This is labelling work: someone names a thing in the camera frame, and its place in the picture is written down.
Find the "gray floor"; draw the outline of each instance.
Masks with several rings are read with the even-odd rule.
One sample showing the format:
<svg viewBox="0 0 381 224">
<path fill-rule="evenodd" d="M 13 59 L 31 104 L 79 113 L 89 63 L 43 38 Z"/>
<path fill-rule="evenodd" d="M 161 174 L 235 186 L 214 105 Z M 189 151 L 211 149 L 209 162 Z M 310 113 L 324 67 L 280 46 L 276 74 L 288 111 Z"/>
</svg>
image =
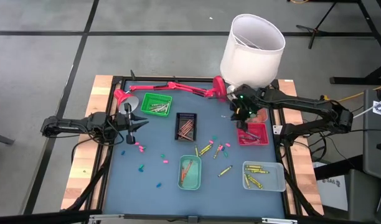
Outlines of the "gray floor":
<svg viewBox="0 0 381 224">
<path fill-rule="evenodd" d="M 79 30 L 88 19 L 92 0 L 0 0 L 0 30 Z M 376 1 L 364 4 L 381 33 Z M 91 30 L 229 30 L 232 19 L 252 13 L 268 19 L 283 32 L 295 25 L 315 26 L 330 7 L 326 3 L 291 4 L 285 0 L 100 0 Z M 355 4 L 338 4 L 321 29 L 369 31 Z M 331 76 L 363 77 L 381 65 L 381 50 L 370 38 L 286 38 L 278 78 L 293 79 L 299 96 L 333 99 L 371 86 L 330 85 Z M 212 77 L 219 74 L 225 37 L 89 37 L 65 110 L 81 118 L 95 75 L 175 75 Z M 19 212 L 45 139 L 44 118 L 53 115 L 70 73 L 80 37 L 0 36 L 0 134 L 15 139 L 0 144 L 0 216 Z M 351 110 L 362 98 L 344 105 Z M 314 116 L 305 114 L 306 119 Z M 362 127 L 362 119 L 354 128 Z M 362 152 L 362 133 L 333 136 L 346 157 Z M 76 139 L 58 140 L 35 212 L 60 208 L 70 171 L 70 150 Z M 329 143 L 324 158 L 342 157 Z"/>
</svg>

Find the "green tray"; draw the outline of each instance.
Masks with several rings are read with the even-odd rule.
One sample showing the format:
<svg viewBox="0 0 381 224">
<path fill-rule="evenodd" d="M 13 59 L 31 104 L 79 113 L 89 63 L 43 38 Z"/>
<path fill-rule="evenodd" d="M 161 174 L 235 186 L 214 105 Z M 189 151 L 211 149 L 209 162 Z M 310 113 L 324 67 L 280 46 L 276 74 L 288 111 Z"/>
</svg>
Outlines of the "green tray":
<svg viewBox="0 0 381 224">
<path fill-rule="evenodd" d="M 189 167 L 184 182 L 181 183 L 181 167 L 187 168 L 190 161 L 192 165 Z M 179 161 L 178 187 L 182 190 L 197 190 L 202 181 L 202 160 L 197 156 L 183 155 Z"/>
<path fill-rule="evenodd" d="M 143 102 L 142 102 L 141 111 L 146 114 L 153 114 L 157 116 L 168 116 L 168 114 L 170 113 L 171 102 L 172 102 L 171 96 L 154 94 L 154 93 L 145 93 L 145 97 L 143 98 Z M 167 111 L 153 112 L 149 110 L 151 105 L 158 104 L 158 103 L 168 103 Z"/>
</svg>

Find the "yellow cable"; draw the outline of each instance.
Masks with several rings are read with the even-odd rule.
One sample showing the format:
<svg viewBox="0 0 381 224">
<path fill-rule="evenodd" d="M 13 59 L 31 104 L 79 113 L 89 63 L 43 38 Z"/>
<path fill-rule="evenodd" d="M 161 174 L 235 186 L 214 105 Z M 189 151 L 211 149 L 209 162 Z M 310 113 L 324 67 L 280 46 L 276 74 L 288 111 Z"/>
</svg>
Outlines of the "yellow cable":
<svg viewBox="0 0 381 224">
<path fill-rule="evenodd" d="M 306 3 L 306 2 L 308 2 L 309 0 L 304 0 L 304 1 L 302 1 L 302 2 L 297 2 L 297 1 L 295 1 L 295 0 L 290 0 L 291 2 L 293 2 L 293 3 L 296 3 L 296 4 L 302 4 L 302 3 Z"/>
<path fill-rule="evenodd" d="M 374 88 L 373 90 L 379 90 L 379 89 L 381 89 L 381 86 L 379 86 L 377 88 Z M 344 99 L 338 100 L 337 102 L 342 102 L 342 101 L 345 101 L 345 100 L 353 99 L 353 98 L 355 98 L 357 96 L 360 96 L 360 95 L 363 95 L 363 94 L 364 94 L 364 92 L 358 93 L 358 94 L 355 94 L 355 95 L 352 95 L 352 96 L 348 96 L 348 97 L 345 97 Z"/>
</svg>

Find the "blue table surface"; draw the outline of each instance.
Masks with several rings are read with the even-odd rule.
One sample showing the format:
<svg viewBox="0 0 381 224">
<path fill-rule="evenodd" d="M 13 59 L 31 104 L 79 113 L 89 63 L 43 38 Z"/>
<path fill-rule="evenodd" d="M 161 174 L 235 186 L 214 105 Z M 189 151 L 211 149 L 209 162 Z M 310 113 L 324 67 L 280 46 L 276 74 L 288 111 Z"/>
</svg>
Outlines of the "blue table surface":
<svg viewBox="0 0 381 224">
<path fill-rule="evenodd" d="M 161 82 L 127 82 L 129 85 L 162 85 Z M 200 88 L 211 88 L 211 83 L 186 83 Z M 229 117 L 232 112 L 228 103 L 206 99 L 184 91 L 154 91 L 172 96 L 168 117 L 144 114 L 141 103 L 146 91 L 136 91 L 140 105 L 134 111 L 148 118 L 149 123 L 134 135 L 146 146 L 140 153 L 138 146 L 125 143 L 115 146 L 111 160 L 104 214 L 133 215 L 196 215 L 218 217 L 270 217 L 284 218 L 280 192 L 246 190 L 242 185 L 244 161 L 276 162 L 271 123 L 266 122 L 270 144 L 267 146 L 239 146 L 235 123 Z M 197 113 L 197 137 L 195 142 L 174 140 L 176 113 Z M 213 148 L 201 157 L 202 181 L 198 190 L 181 190 L 178 183 L 179 159 L 182 155 L 194 155 L 217 136 Z M 228 158 L 222 153 L 213 159 L 219 143 L 226 147 Z M 169 163 L 163 164 L 161 154 Z M 144 164 L 144 172 L 138 171 Z M 222 177 L 217 175 L 233 165 Z"/>
</svg>

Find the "wooden frame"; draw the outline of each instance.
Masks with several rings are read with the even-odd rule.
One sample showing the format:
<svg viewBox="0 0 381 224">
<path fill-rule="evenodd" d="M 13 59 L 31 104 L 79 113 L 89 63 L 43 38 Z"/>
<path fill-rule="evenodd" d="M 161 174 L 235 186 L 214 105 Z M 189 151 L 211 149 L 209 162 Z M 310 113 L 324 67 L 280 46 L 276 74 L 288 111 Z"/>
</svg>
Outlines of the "wooden frame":
<svg viewBox="0 0 381 224">
<path fill-rule="evenodd" d="M 97 75 L 95 77 L 85 116 L 88 116 L 90 113 L 94 113 L 96 111 L 106 110 L 112 80 L 112 75 Z M 287 95 L 296 96 L 296 89 L 292 80 L 279 80 L 279 86 L 280 90 Z M 115 107 L 116 100 L 113 99 L 113 104 L 111 106 L 112 113 L 116 111 Z M 287 123 L 300 124 L 303 122 L 300 111 L 284 109 L 284 114 Z M 82 141 L 87 137 L 87 135 L 81 135 L 79 141 Z M 296 141 L 308 144 L 305 138 L 297 138 Z M 93 141 L 88 141 L 77 147 L 61 208 L 67 208 L 73 204 L 76 198 L 88 185 L 91 179 L 92 169 L 96 157 L 96 148 L 97 143 Z M 298 187 L 307 198 L 308 202 L 313 205 L 315 210 L 323 214 L 323 207 L 318 191 L 318 185 L 314 175 L 314 168 L 311 161 L 309 149 L 301 144 L 295 143 L 294 146 L 291 147 L 291 153 L 293 155 L 294 171 L 296 174 Z M 96 208 L 99 189 L 100 186 L 98 184 L 93 193 L 91 209 Z M 290 187 L 288 185 L 286 189 L 288 193 L 290 214 L 296 214 L 293 194 L 291 193 Z"/>
</svg>

